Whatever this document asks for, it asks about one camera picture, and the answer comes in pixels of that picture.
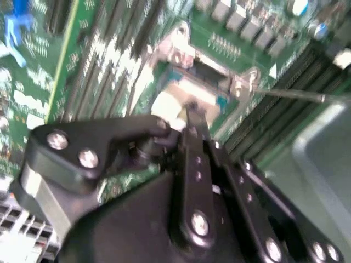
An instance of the metal grille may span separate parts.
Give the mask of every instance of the metal grille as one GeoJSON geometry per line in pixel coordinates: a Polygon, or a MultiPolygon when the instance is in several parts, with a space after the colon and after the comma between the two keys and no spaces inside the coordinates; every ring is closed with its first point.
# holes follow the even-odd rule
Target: metal grille
{"type": "Polygon", "coordinates": [[[23,262],[50,262],[55,259],[60,244],[50,225],[23,210],[10,196],[0,202],[0,250],[1,247],[5,253],[0,253],[0,263],[21,263],[16,258],[18,253],[26,253],[21,256],[23,262]],[[10,244],[19,247],[6,250],[10,244]]]}

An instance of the silver screw head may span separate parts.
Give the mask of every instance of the silver screw head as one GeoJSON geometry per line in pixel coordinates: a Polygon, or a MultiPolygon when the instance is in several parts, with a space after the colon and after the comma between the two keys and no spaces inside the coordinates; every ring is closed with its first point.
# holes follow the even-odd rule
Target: silver screw head
{"type": "Polygon", "coordinates": [[[270,258],[276,262],[279,262],[281,260],[281,251],[275,241],[272,238],[268,238],[265,246],[270,258]]]}
{"type": "Polygon", "coordinates": [[[68,146],[68,139],[61,131],[54,131],[47,136],[49,146],[55,150],[63,150],[68,146]]]}
{"type": "Polygon", "coordinates": [[[317,258],[319,258],[320,260],[326,259],[325,252],[319,243],[317,242],[313,243],[313,251],[314,251],[314,254],[316,254],[317,258]]]}
{"type": "Polygon", "coordinates": [[[328,253],[329,256],[334,260],[334,261],[339,261],[339,254],[336,251],[336,249],[332,245],[327,245],[328,253]]]}
{"type": "Polygon", "coordinates": [[[200,213],[193,214],[191,224],[199,236],[205,236],[208,234],[208,222],[200,213]]]}
{"type": "Polygon", "coordinates": [[[85,168],[95,168],[99,164],[99,158],[97,154],[90,149],[85,149],[79,153],[79,161],[85,168]]]}

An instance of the black metal bracket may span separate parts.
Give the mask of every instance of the black metal bracket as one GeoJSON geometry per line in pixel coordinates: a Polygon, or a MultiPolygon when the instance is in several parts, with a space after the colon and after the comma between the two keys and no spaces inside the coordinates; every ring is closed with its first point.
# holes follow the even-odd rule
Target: black metal bracket
{"type": "Polygon", "coordinates": [[[337,246],[315,227],[258,167],[242,159],[240,168],[275,222],[290,254],[298,262],[344,262],[337,246]]]}
{"type": "Polygon", "coordinates": [[[44,125],[30,134],[26,162],[43,178],[69,191],[84,194],[96,189],[118,153],[123,152],[125,158],[129,142],[164,138],[170,132],[169,125],[156,116],[44,125]],[[52,133],[66,137],[67,146],[60,150],[52,148],[48,143],[52,133]],[[94,167],[84,167],[80,163],[78,157],[84,149],[94,151],[98,158],[94,167]]]}

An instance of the blue plastic clip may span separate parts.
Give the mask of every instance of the blue plastic clip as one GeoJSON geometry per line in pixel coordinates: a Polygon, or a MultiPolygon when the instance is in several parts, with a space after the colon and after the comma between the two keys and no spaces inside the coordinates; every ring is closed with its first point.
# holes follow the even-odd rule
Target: blue plastic clip
{"type": "Polygon", "coordinates": [[[27,65],[24,57],[15,48],[22,44],[20,27],[30,30],[33,16],[28,14],[28,0],[13,0],[13,14],[5,15],[5,44],[20,67],[27,65]]]}

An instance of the motherboard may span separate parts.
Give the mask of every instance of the motherboard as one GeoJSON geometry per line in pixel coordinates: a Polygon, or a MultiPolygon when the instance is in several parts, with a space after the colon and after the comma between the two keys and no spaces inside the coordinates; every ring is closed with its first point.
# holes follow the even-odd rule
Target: motherboard
{"type": "MultiPolygon", "coordinates": [[[[39,125],[152,113],[181,130],[189,105],[233,160],[260,161],[322,106],[258,91],[350,82],[347,0],[31,0],[21,16],[16,3],[0,0],[3,175],[18,174],[39,125]]],[[[157,169],[143,174],[104,186],[117,195],[157,169]]]]}

